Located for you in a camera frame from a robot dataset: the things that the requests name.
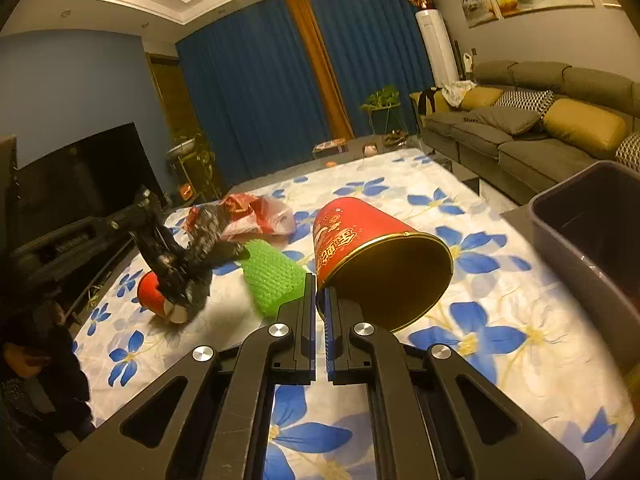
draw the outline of triangular cutout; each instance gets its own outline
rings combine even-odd
[[[459,375],[456,377],[456,383],[484,444],[492,446],[517,432],[518,427],[509,415],[494,404],[468,377]]]
[[[167,384],[125,421],[122,434],[147,447],[158,446],[188,382],[181,376]]]

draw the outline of white cylindrical air conditioner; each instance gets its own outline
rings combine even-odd
[[[419,10],[415,13],[422,33],[424,46],[427,48],[433,80],[437,87],[459,81],[456,59],[449,41],[447,29],[438,10]]]

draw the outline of sofa backrest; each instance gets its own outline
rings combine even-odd
[[[553,90],[557,98],[569,97],[619,115],[628,132],[640,130],[640,83],[626,77],[576,68],[555,61],[487,61],[474,69],[478,84]]]

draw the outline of gray plastic bin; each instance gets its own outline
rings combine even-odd
[[[596,162],[533,197],[529,212],[536,250],[626,374],[640,362],[640,174]]]

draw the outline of orange curtain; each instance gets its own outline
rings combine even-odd
[[[347,110],[340,95],[338,81],[335,78],[329,54],[324,46],[324,40],[322,40],[311,2],[309,0],[286,1],[293,20],[300,31],[302,41],[305,43],[306,52],[316,74],[334,139],[339,139],[340,137],[347,140],[354,139],[355,136],[351,129]]]

